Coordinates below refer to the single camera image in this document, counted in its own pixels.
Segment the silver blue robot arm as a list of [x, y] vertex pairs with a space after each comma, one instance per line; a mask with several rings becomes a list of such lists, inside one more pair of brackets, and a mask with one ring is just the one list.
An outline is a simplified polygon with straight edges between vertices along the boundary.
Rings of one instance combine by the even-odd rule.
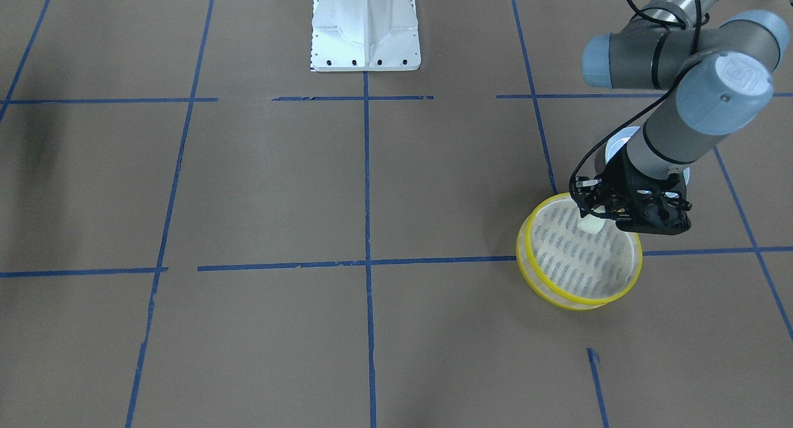
[[719, 0], [625, 0], [632, 16], [587, 42], [584, 80], [601, 89], [654, 90], [643, 124], [592, 178], [575, 169], [569, 192], [583, 218], [620, 227], [688, 225], [686, 171], [771, 101], [791, 40], [786, 21], [749, 10], [706, 27]]

